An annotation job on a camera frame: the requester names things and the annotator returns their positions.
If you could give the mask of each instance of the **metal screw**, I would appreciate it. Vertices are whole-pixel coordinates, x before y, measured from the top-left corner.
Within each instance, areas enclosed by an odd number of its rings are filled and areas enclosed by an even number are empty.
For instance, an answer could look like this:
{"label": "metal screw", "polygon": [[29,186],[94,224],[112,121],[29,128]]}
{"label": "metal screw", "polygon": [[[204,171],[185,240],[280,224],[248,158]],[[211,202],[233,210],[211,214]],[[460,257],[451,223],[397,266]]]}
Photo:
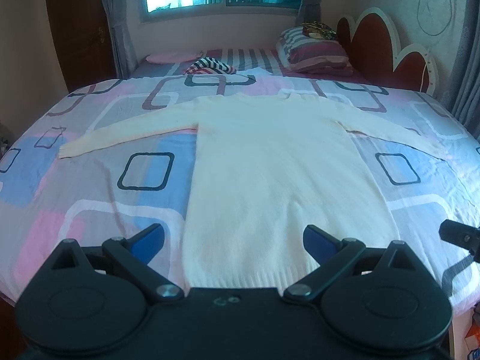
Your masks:
{"label": "metal screw", "polygon": [[308,296],[311,294],[310,286],[302,283],[292,284],[286,290],[293,296]]}
{"label": "metal screw", "polygon": [[213,301],[213,303],[217,306],[225,306],[227,304],[227,301],[224,298],[217,298]]}
{"label": "metal screw", "polygon": [[159,294],[162,298],[176,297],[179,292],[180,288],[174,284],[162,284],[161,286],[157,287],[157,294]]}

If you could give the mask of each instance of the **white sweater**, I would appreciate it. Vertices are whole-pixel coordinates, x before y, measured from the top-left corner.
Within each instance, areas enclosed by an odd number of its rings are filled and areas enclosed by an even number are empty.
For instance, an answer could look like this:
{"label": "white sweater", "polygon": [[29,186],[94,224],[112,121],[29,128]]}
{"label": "white sweater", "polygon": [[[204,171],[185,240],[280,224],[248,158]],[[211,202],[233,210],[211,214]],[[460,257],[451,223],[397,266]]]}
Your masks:
{"label": "white sweater", "polygon": [[299,94],[200,97],[100,128],[63,145],[59,157],[184,128],[198,128],[182,243],[192,287],[289,286],[318,266],[302,244],[309,224],[369,247],[399,238],[345,130],[444,157],[380,117]]}

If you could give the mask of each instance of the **patterned bedsheet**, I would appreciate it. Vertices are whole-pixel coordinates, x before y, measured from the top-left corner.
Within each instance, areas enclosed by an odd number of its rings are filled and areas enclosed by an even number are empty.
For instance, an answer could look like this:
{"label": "patterned bedsheet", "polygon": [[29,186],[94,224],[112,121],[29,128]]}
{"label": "patterned bedsheet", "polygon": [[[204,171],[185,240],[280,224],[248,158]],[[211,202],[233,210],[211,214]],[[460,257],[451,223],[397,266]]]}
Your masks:
{"label": "patterned bedsheet", "polygon": [[154,222],[164,226],[166,242],[150,266],[183,285],[180,244],[195,131],[140,139],[72,159],[57,159],[59,147],[87,131],[201,95],[293,91],[352,104],[445,145],[448,159],[440,161],[401,144],[351,133],[402,239],[441,284],[456,314],[471,307],[480,298],[479,267],[466,251],[442,242],[438,227],[446,218],[480,224],[480,144],[423,93],[280,76],[111,80],[61,100],[0,162],[0,291],[18,299],[63,238],[100,245],[109,237],[130,237]]}
{"label": "patterned bedsheet", "polygon": [[[242,71],[254,68],[262,68],[274,76],[299,77],[317,80],[341,80],[348,83],[369,84],[356,70],[350,77],[332,76],[329,74],[297,73],[285,68],[278,58],[277,50],[266,49],[217,49],[208,50],[206,56],[218,59],[226,64],[234,66],[239,74]],[[177,64],[151,64],[141,62],[138,69],[132,74],[132,78],[142,77],[167,77],[183,74],[191,65],[192,61]]]}

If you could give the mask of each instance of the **sweater sleeve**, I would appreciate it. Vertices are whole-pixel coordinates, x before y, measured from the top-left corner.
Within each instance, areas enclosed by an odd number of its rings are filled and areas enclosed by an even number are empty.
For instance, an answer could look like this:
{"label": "sweater sleeve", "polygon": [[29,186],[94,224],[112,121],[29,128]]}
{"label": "sweater sleeve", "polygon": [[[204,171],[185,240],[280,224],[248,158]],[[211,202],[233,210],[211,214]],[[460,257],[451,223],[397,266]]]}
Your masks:
{"label": "sweater sleeve", "polygon": [[401,143],[438,159],[444,160],[446,157],[445,149],[441,144],[431,142],[417,133],[379,116],[362,111],[352,105],[328,99],[325,99],[322,109],[323,106],[326,107],[332,119],[340,123],[347,131],[359,131],[370,137]]}
{"label": "sweater sleeve", "polygon": [[60,147],[58,157],[76,157],[94,150],[105,149],[152,135],[185,128],[197,128],[205,98],[171,105],[170,107],[132,117],[110,126],[99,128]]}

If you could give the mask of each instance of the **striped cloth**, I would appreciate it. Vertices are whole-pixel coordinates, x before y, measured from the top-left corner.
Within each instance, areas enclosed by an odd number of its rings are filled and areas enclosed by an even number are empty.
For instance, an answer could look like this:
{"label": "striped cloth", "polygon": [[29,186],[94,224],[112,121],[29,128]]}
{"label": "striped cloth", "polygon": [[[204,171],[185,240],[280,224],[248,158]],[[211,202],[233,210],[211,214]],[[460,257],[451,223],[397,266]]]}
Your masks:
{"label": "striped cloth", "polygon": [[195,61],[185,74],[235,74],[237,69],[212,57],[203,57]]}

